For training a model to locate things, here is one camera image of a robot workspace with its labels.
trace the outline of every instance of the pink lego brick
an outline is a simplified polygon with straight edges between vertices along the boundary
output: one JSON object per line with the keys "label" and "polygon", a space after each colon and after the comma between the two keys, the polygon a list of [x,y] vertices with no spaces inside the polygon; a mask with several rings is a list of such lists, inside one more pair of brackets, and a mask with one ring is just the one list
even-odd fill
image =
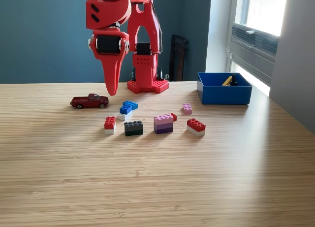
{"label": "pink lego brick", "polygon": [[159,115],[159,116],[154,117],[154,123],[156,125],[169,124],[173,122],[174,122],[174,118],[171,114]]}
{"label": "pink lego brick", "polygon": [[192,114],[192,107],[190,104],[183,104],[184,114],[191,115]]}

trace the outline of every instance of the white lego brick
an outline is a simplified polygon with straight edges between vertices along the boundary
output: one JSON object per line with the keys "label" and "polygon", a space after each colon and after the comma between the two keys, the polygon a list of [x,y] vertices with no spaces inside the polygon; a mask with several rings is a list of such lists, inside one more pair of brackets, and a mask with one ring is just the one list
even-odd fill
{"label": "white lego brick", "polygon": [[189,132],[191,132],[193,135],[197,136],[197,137],[201,137],[201,136],[204,136],[205,135],[205,130],[204,131],[201,131],[201,132],[197,132],[196,130],[194,130],[193,128],[187,126],[187,130]]}
{"label": "white lego brick", "polygon": [[129,120],[132,116],[132,111],[130,111],[128,114],[124,115],[124,114],[119,114],[117,116],[117,119],[118,120],[121,120],[121,121],[126,121],[126,120]]}
{"label": "white lego brick", "polygon": [[113,130],[105,130],[105,135],[114,135],[115,131],[116,131],[116,124]]}

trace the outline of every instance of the blue plastic bin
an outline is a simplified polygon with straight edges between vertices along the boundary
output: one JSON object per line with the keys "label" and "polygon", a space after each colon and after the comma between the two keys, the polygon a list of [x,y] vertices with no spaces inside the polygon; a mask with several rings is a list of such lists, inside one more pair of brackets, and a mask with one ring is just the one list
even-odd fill
{"label": "blue plastic bin", "polygon": [[222,86],[232,73],[198,73],[197,90],[202,104],[241,104],[251,100],[252,86],[235,73],[238,86]]}

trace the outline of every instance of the blue lego brick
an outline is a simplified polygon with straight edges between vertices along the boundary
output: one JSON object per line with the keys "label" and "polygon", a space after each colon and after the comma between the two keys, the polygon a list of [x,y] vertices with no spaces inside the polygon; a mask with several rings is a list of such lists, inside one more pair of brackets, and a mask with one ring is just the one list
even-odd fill
{"label": "blue lego brick", "polygon": [[132,110],[138,109],[138,104],[133,101],[125,101],[123,105],[130,105],[132,107]]}
{"label": "blue lego brick", "polygon": [[120,108],[119,110],[119,112],[124,115],[127,115],[131,111],[132,111],[131,105],[123,105],[122,108]]}

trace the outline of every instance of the black lego brick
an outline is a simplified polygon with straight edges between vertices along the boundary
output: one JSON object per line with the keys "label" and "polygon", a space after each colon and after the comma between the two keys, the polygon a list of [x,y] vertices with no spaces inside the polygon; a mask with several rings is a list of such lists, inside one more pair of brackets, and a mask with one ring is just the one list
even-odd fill
{"label": "black lego brick", "polygon": [[124,127],[125,127],[125,132],[143,130],[143,124],[141,121],[126,122],[124,123]]}
{"label": "black lego brick", "polygon": [[127,131],[125,132],[126,137],[135,136],[135,135],[143,135],[143,130],[135,130],[135,131]]}

